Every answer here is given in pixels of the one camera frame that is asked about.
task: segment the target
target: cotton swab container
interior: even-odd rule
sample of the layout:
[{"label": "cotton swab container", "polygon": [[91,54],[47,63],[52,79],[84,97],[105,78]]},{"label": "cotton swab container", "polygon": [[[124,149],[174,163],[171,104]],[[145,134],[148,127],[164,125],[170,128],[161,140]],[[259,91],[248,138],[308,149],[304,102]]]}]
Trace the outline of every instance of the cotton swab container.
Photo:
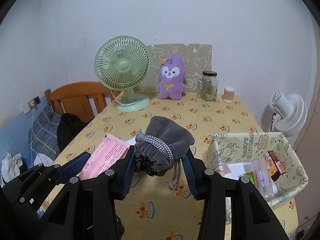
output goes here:
[{"label": "cotton swab container", "polygon": [[233,87],[225,87],[223,93],[223,101],[226,103],[232,103],[235,96],[235,89]]}]

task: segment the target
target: plaid pillow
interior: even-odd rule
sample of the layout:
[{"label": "plaid pillow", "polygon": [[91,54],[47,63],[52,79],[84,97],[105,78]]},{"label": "plaid pillow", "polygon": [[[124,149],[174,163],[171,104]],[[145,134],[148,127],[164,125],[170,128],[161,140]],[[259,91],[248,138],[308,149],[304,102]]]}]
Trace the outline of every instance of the plaid pillow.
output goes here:
[{"label": "plaid pillow", "polygon": [[54,113],[51,106],[46,106],[33,122],[28,133],[28,142],[33,155],[42,153],[55,160],[60,154],[57,141],[60,118],[61,116]]}]

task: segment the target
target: wall socket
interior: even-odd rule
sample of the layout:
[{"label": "wall socket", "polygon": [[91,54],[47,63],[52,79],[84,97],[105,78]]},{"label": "wall socket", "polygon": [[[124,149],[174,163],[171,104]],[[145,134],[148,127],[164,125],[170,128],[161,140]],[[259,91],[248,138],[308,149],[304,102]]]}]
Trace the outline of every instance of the wall socket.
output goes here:
[{"label": "wall socket", "polygon": [[30,110],[32,110],[34,107],[36,107],[36,106],[39,105],[40,103],[41,103],[41,102],[40,102],[40,98],[39,98],[39,96],[38,96],[38,97],[30,100],[30,101],[28,102],[28,106],[29,106]]}]

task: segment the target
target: storage box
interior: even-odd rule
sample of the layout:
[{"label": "storage box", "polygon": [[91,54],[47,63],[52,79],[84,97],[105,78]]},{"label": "storage box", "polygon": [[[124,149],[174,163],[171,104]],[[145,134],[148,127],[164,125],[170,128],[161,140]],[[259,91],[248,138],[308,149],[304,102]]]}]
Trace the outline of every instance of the storage box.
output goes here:
[{"label": "storage box", "polygon": [[[222,162],[249,161],[273,150],[285,169],[276,181],[278,197],[268,201],[275,209],[293,198],[308,184],[308,176],[288,140],[282,133],[217,133],[213,136],[203,162],[207,168],[223,173]],[[226,221],[231,218],[226,210]]]}]

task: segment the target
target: yellow bow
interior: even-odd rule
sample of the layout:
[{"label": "yellow bow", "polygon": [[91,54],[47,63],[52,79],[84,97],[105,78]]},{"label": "yellow bow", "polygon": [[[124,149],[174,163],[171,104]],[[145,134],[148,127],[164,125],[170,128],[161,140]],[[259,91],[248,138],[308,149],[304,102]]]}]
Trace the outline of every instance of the yellow bow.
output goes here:
[{"label": "yellow bow", "polygon": [[173,88],[173,84],[164,84],[164,86],[166,87],[165,90],[171,90],[171,88]]}]

